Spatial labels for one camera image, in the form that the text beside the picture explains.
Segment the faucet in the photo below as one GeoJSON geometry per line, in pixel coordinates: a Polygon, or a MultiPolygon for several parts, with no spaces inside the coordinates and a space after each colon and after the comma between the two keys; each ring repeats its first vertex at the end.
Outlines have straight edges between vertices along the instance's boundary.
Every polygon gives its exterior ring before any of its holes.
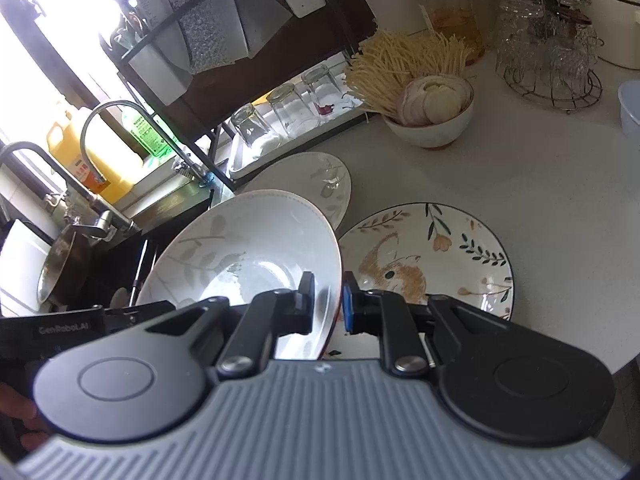
{"type": "Polygon", "coordinates": [[[75,189],[82,198],[87,200],[91,209],[100,215],[93,226],[72,224],[70,225],[71,229],[94,238],[105,238],[109,232],[111,224],[122,231],[125,235],[132,234],[133,232],[140,230],[133,220],[124,216],[100,195],[96,195],[89,191],[78,179],[76,179],[76,177],[69,173],[62,164],[33,142],[19,140],[18,142],[12,142],[11,144],[6,145],[2,150],[0,150],[0,168],[2,168],[2,164],[4,164],[6,158],[16,150],[31,150],[32,152],[40,155],[40,157],[49,164],[57,174],[65,179],[67,185],[75,189]]]}
{"type": "Polygon", "coordinates": [[[184,161],[184,164],[186,164],[188,171],[190,171],[193,174],[193,176],[200,181],[199,182],[200,186],[201,187],[212,186],[214,181],[213,173],[211,171],[208,171],[208,172],[204,171],[199,165],[195,164],[191,160],[189,155],[184,153],[184,151],[180,148],[180,146],[178,146],[175,143],[175,141],[171,138],[171,136],[169,136],[158,125],[158,123],[156,123],[153,120],[153,118],[147,113],[147,111],[142,106],[140,106],[139,104],[133,101],[129,101],[126,99],[114,99],[113,101],[106,101],[104,103],[97,105],[97,107],[95,107],[91,111],[89,116],[86,118],[86,121],[82,125],[82,131],[80,133],[80,155],[82,156],[82,161],[89,166],[91,171],[93,171],[96,174],[99,180],[104,182],[105,178],[102,175],[102,173],[100,173],[100,170],[98,170],[98,168],[95,167],[95,164],[92,163],[91,159],[89,158],[89,154],[87,153],[87,150],[86,150],[86,139],[85,139],[86,131],[89,127],[89,122],[91,122],[91,119],[93,119],[97,114],[109,108],[110,106],[117,106],[117,105],[131,107],[135,111],[137,111],[140,115],[142,115],[145,121],[151,125],[151,127],[158,133],[160,137],[162,137],[164,142],[166,142],[171,147],[171,149],[174,150],[174,152],[177,153],[177,155],[184,161]]]}

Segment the metal screw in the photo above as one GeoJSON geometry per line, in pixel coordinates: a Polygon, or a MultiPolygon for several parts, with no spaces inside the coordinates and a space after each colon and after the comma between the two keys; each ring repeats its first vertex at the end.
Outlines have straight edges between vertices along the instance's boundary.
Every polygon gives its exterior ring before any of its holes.
{"type": "Polygon", "coordinates": [[[228,374],[241,374],[247,371],[254,362],[244,355],[235,355],[222,361],[220,369],[228,374]]]}
{"type": "Polygon", "coordinates": [[[399,372],[415,374],[427,367],[427,361],[417,355],[405,355],[396,361],[395,366],[399,372]]]}

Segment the black circular cap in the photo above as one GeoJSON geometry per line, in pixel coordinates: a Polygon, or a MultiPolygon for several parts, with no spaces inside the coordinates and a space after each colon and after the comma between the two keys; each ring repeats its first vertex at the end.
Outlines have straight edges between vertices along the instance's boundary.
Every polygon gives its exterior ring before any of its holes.
{"type": "Polygon", "coordinates": [[[514,326],[469,335],[442,367],[447,407],[479,433],[521,446],[558,446],[594,435],[613,383],[586,352],[514,326]]]}
{"type": "Polygon", "coordinates": [[[185,420],[206,392],[189,342],[137,327],[49,360],[34,400],[57,433],[120,444],[156,436],[185,420]]]}
{"type": "Polygon", "coordinates": [[[495,370],[495,382],[506,393],[524,399],[545,399],[559,394],[569,374],[558,363],[538,356],[510,359],[495,370]]]}
{"type": "Polygon", "coordinates": [[[132,358],[98,361],[80,374],[80,387],[98,400],[126,400],[143,394],[154,381],[149,365],[132,358]]]}

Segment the glass jar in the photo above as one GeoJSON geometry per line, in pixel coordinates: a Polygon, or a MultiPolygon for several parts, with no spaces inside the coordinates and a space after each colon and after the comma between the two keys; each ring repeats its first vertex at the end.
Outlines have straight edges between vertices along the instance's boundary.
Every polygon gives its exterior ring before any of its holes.
{"type": "Polygon", "coordinates": [[[473,52],[466,60],[472,64],[484,54],[484,43],[476,24],[471,0],[420,0],[420,10],[427,28],[441,32],[447,38],[464,38],[473,52]]]}
{"type": "Polygon", "coordinates": [[[259,158],[285,141],[271,129],[251,103],[245,104],[231,115],[231,124],[251,150],[253,158],[259,158]]]}
{"type": "Polygon", "coordinates": [[[327,65],[317,66],[302,76],[302,82],[321,117],[327,117],[334,112],[335,105],[342,100],[342,92],[334,75],[327,65]]]}
{"type": "Polygon", "coordinates": [[[293,83],[284,83],[267,95],[267,101],[289,137],[297,137],[320,124],[293,83]]]}

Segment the white container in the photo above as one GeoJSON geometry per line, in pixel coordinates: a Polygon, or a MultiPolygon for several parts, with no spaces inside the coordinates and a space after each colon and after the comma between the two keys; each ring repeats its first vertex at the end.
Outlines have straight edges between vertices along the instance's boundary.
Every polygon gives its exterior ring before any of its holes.
{"type": "Polygon", "coordinates": [[[623,0],[591,0],[584,9],[604,44],[598,56],[610,63],[640,70],[640,4],[623,0]]]}
{"type": "Polygon", "coordinates": [[[471,101],[453,119],[440,124],[430,126],[402,126],[394,120],[383,116],[389,129],[400,137],[404,142],[408,142],[420,148],[436,150],[451,144],[456,140],[471,120],[474,113],[474,95],[471,93],[471,101]]]}
{"type": "Polygon", "coordinates": [[[625,81],[618,88],[620,120],[625,137],[640,142],[640,80],[625,81]]]}

